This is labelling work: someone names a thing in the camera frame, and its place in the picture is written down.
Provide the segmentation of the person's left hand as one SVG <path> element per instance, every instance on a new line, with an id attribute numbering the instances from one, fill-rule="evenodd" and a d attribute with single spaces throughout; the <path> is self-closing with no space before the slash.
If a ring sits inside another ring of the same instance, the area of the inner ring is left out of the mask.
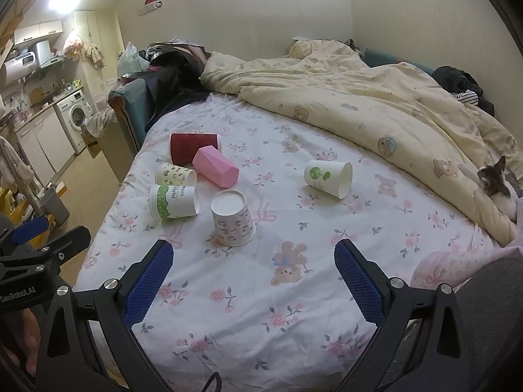
<path id="1" fill-rule="evenodd" d="M 26 357 L 25 369 L 33 377 L 36 374 L 41 331 L 37 318 L 30 309 L 1 316 L 7 331 Z"/>

